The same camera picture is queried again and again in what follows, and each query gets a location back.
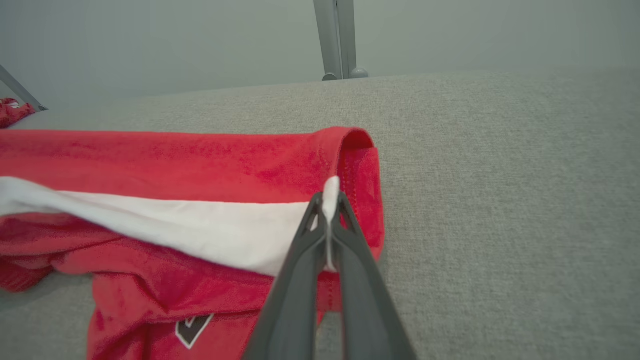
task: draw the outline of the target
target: black and white logo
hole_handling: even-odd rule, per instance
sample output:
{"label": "black and white logo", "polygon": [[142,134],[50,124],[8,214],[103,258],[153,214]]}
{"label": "black and white logo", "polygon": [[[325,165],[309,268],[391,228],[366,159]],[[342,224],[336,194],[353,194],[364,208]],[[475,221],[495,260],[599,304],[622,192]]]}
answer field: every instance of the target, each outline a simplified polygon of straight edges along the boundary
{"label": "black and white logo", "polygon": [[213,314],[209,316],[198,316],[175,323],[175,335],[180,342],[191,350],[196,340],[213,319]]}

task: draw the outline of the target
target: gray table surface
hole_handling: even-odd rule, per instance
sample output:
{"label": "gray table surface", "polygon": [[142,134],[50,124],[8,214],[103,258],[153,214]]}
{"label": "gray table surface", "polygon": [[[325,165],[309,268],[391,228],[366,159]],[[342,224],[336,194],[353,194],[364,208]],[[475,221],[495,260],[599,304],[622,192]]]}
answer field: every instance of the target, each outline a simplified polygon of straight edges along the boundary
{"label": "gray table surface", "polygon": [[[382,272],[421,359],[640,358],[640,70],[468,72],[193,92],[15,128],[302,133],[380,148]],[[0,350],[81,359],[90,276],[0,293]],[[339,359],[339,317],[318,358]]]}

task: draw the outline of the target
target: folded clothing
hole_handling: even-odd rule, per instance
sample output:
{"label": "folded clothing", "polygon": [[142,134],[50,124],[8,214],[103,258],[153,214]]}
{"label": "folded clothing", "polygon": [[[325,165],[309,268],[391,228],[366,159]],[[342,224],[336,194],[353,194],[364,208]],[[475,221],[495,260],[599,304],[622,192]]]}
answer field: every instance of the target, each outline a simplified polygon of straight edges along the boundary
{"label": "folded clothing", "polygon": [[[92,272],[89,359],[239,359],[311,196],[340,177],[384,227],[362,129],[302,135],[0,133],[0,286]],[[318,311],[339,311],[337,274]]]}
{"label": "folded clothing", "polygon": [[10,127],[35,112],[31,104],[20,106],[15,99],[9,97],[0,99],[0,129]]}

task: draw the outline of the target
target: red fabric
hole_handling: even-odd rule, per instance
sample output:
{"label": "red fabric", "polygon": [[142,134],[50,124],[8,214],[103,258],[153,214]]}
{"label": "red fabric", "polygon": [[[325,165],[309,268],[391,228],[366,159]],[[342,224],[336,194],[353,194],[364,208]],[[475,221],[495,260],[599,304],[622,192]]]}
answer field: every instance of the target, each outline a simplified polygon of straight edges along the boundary
{"label": "red fabric", "polygon": [[[339,175],[377,259],[383,246],[378,153],[368,134],[194,135],[9,130],[0,176],[55,190],[151,199],[305,202]],[[192,258],[64,214],[0,217],[0,286],[24,291],[50,271],[92,272],[88,358],[239,359],[273,278]],[[318,310],[341,308],[337,274]],[[214,314],[188,349],[176,322]]]}
{"label": "red fabric", "polygon": [[35,112],[31,104],[19,106],[15,99],[0,99],[0,129],[10,127]]}

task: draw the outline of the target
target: crumpled red cloth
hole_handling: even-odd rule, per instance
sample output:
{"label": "crumpled red cloth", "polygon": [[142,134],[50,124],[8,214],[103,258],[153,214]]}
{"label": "crumpled red cloth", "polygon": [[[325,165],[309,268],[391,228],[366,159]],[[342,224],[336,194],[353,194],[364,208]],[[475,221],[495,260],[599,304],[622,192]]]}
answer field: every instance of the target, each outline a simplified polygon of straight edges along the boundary
{"label": "crumpled red cloth", "polygon": [[20,106],[15,99],[0,99],[0,129],[6,129],[35,112],[31,104]]}

